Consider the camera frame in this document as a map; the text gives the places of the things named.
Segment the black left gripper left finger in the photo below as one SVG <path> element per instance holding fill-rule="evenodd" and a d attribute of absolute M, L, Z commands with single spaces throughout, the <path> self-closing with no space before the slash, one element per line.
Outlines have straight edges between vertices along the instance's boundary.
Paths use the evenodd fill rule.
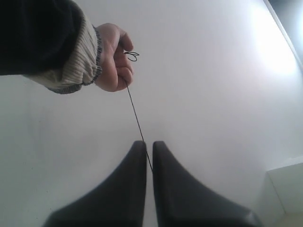
<path fill-rule="evenodd" d="M 136 141 L 94 190 L 53 212 L 46 227 L 141 227 L 146 195 L 146 144 Z"/>

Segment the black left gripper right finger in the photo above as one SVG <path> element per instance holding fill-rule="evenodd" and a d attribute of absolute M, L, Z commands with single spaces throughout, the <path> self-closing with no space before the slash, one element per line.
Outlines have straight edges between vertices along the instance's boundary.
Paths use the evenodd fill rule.
<path fill-rule="evenodd" d="M 153 191 L 160 227 L 261 227 L 250 209 L 204 186 L 163 141 L 153 144 Z"/>

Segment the bare human hand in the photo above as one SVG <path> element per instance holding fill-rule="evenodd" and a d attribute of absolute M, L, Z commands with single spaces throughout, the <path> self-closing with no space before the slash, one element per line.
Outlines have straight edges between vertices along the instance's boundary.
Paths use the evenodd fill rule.
<path fill-rule="evenodd" d="M 117 25 L 106 23 L 97 27 L 102 41 L 100 67 L 102 73 L 95 84 L 104 91 L 117 92 L 133 81 L 134 70 L 125 52 L 133 50 L 128 33 Z"/>

